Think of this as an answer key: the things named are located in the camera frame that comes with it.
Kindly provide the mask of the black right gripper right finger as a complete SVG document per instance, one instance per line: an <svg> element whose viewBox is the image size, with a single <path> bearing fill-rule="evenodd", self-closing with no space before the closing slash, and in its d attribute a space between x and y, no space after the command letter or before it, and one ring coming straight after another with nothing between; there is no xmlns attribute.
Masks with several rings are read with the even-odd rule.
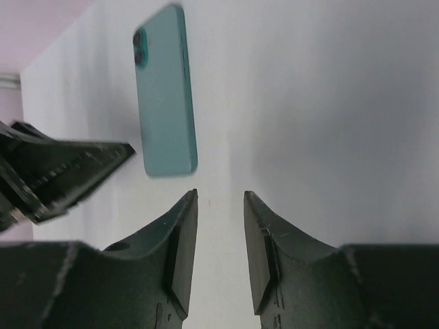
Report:
<svg viewBox="0 0 439 329"><path fill-rule="evenodd" d="M262 328L437 328L436 244L327 245L244 194Z"/></svg>

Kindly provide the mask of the teal blue phone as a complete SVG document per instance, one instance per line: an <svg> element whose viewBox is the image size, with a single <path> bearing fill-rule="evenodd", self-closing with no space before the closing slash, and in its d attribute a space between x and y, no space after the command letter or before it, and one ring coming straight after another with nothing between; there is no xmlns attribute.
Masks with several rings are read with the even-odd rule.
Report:
<svg viewBox="0 0 439 329"><path fill-rule="evenodd" d="M170 3L132 37L145 172L192 174L198 166L185 13Z"/></svg>

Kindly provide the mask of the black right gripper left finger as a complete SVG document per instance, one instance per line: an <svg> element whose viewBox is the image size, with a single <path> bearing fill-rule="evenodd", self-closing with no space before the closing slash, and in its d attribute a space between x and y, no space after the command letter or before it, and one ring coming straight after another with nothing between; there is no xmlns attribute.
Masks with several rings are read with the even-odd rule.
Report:
<svg viewBox="0 0 439 329"><path fill-rule="evenodd" d="M103 250L1 244L2 328L180 328L189 313L198 192Z"/></svg>

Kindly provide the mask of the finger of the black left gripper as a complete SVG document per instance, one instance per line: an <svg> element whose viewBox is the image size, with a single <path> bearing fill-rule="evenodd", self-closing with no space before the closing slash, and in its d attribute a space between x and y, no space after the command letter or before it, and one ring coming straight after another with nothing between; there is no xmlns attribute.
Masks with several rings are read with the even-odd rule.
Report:
<svg viewBox="0 0 439 329"><path fill-rule="evenodd" d="M60 141L1 124L1 231L64 216L135 155L127 143Z"/></svg>

